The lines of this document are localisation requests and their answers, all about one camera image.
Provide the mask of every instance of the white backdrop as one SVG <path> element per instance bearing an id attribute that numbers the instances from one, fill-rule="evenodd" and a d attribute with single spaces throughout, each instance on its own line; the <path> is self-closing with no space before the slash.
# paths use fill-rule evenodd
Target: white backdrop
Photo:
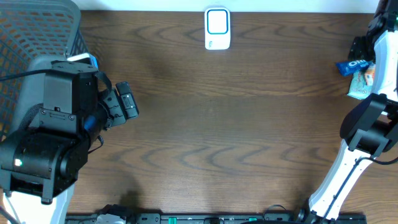
<path id="1" fill-rule="evenodd" d="M 378 0 L 73 0 L 81 10 L 374 13 Z"/>

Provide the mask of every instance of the wooden table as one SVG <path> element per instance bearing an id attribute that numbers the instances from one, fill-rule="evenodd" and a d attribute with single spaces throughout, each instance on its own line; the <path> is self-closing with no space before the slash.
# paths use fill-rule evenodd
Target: wooden table
<path id="1" fill-rule="evenodd" d="M 228 50 L 204 46 L 202 12 L 83 12 L 81 31 L 140 117 L 104 132 L 80 171 L 69 212 L 295 209 L 321 184 L 340 146 L 346 59 L 372 15 L 231 13 Z M 393 149 L 380 160 L 398 156 Z M 397 166 L 371 165 L 342 211 L 397 223 Z"/>

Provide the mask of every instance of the gray plastic basket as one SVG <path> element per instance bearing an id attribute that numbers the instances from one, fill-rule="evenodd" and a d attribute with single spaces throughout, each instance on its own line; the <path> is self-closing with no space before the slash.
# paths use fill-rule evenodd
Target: gray plastic basket
<path id="1" fill-rule="evenodd" d="M 87 52 L 80 10 L 69 0 L 0 0 L 0 76 L 24 72 L 40 55 Z M 9 132 L 22 79 L 0 83 L 0 139 Z"/>

